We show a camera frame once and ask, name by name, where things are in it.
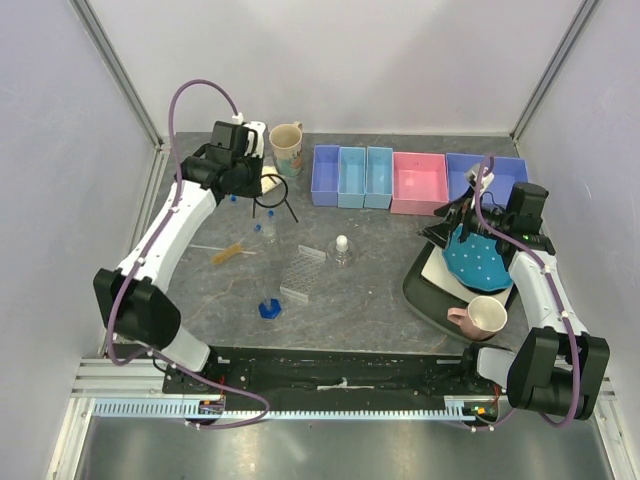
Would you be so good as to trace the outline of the glass flask with stopper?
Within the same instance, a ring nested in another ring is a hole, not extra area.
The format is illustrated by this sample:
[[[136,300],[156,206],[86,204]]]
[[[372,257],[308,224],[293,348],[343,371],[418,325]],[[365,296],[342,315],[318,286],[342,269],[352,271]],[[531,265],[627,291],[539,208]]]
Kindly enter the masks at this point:
[[[337,267],[351,265],[357,257],[354,243],[346,235],[338,235],[328,246],[327,257]]]

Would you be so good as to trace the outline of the measuring cylinder blue base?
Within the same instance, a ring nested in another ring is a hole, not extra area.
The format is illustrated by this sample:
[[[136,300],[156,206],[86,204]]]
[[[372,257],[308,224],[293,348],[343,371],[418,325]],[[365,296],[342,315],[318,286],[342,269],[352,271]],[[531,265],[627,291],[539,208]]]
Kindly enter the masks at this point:
[[[273,320],[282,313],[279,300],[274,296],[272,290],[261,279],[255,281],[255,286],[260,294],[258,311],[262,319]]]

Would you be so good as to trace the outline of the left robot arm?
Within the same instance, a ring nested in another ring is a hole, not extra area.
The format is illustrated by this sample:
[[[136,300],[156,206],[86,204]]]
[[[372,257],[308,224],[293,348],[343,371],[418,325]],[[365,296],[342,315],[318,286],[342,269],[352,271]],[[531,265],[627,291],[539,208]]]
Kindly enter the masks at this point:
[[[219,382],[211,349],[182,325],[166,292],[178,261],[204,220],[228,195],[261,195],[263,122],[215,123],[211,139],[179,166],[169,196],[138,245],[93,280],[110,336],[159,352],[184,368],[185,382],[208,393]]]

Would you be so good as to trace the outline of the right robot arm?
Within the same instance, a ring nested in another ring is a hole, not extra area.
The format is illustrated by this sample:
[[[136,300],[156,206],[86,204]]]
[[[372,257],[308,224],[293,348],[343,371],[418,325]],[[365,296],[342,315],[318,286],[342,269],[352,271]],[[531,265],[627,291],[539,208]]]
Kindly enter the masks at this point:
[[[421,230],[427,243],[407,273],[403,295],[411,309],[444,332],[472,342],[473,359],[458,368],[467,392],[493,382],[514,409],[563,426],[591,417],[610,358],[607,341],[590,335],[563,290],[556,251],[542,231],[548,191],[517,182],[504,207],[487,209],[474,181],[436,209],[438,222]],[[496,329],[472,334],[462,315],[472,303],[506,311],[519,297],[529,332],[517,352],[489,341]]]

